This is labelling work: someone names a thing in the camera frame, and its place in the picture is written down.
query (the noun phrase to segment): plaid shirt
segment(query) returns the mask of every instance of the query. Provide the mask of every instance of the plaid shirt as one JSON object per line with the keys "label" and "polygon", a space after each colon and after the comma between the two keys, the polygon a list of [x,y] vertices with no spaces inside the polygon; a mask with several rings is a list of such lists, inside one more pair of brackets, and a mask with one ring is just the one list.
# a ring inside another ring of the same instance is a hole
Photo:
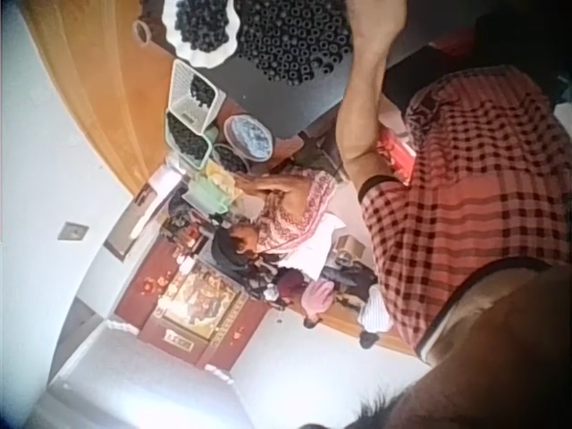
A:
{"label": "plaid shirt", "polygon": [[569,263],[572,146],[540,89],[506,66],[436,81],[406,120],[410,186],[376,177],[359,194],[383,300],[418,352],[493,271]]}

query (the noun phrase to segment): black cuff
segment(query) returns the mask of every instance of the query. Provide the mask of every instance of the black cuff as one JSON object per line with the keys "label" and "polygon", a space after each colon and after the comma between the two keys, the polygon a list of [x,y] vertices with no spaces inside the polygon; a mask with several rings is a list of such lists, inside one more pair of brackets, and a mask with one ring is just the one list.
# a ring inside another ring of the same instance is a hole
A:
{"label": "black cuff", "polygon": [[361,185],[361,189],[357,193],[357,200],[359,201],[359,204],[361,204],[362,199],[364,199],[366,193],[371,188],[379,185],[380,183],[384,183],[385,181],[396,181],[400,183],[400,181],[393,176],[378,175],[370,177],[369,179],[366,180],[366,182],[363,185]]}

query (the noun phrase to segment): green basket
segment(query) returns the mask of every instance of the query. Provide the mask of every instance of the green basket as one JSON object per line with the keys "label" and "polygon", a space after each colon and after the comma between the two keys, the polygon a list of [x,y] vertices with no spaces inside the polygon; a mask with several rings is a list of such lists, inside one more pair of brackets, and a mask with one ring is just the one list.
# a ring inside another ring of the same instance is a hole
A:
{"label": "green basket", "polygon": [[222,215],[229,211],[232,202],[231,196],[203,176],[189,182],[183,198],[205,215]]}

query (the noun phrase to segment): white bowl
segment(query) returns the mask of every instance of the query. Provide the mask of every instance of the white bowl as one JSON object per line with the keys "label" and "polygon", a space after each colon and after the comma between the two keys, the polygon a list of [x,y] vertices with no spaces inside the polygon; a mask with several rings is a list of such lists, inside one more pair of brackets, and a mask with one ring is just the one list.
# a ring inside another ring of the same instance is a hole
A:
{"label": "white bowl", "polygon": [[[234,135],[234,131],[232,131],[232,123],[237,120],[248,121],[257,126],[265,134],[266,140],[268,141],[268,146],[270,147],[267,156],[256,157],[252,155],[252,153],[248,149],[248,146],[244,142],[237,139],[237,137]],[[274,150],[272,133],[262,123],[260,123],[259,120],[253,118],[249,114],[235,114],[233,116],[230,116],[226,121],[224,121],[223,132],[226,141],[229,142],[229,144],[235,149],[238,155],[241,155],[257,163],[263,163],[264,161],[268,161],[272,157]]]}
{"label": "white bowl", "polygon": [[188,60],[193,67],[212,69],[224,63],[228,57],[234,54],[239,45],[236,36],[240,28],[240,18],[234,10],[234,0],[228,0],[226,4],[226,16],[229,19],[229,23],[226,25],[226,34],[229,35],[229,41],[209,53],[191,49],[190,43],[182,41],[181,32],[175,29],[177,3],[179,2],[180,0],[164,0],[162,16],[166,29],[165,38],[175,48],[177,56],[183,60]]}

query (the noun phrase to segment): white plate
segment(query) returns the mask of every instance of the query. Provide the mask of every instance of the white plate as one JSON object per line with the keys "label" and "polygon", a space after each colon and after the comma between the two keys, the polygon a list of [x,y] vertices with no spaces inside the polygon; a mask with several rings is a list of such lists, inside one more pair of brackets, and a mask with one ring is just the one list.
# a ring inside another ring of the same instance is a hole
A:
{"label": "white plate", "polygon": [[191,49],[190,43],[182,41],[181,32],[175,29],[177,3],[179,2],[180,0],[164,0],[162,17],[166,29],[166,39],[175,48],[177,56],[183,60],[188,60],[193,67],[212,69],[224,63],[238,47],[236,36],[240,28],[240,18],[234,10],[234,0],[228,0],[226,4],[226,16],[229,19],[229,23],[226,25],[226,34],[229,36],[229,41],[210,53]]}

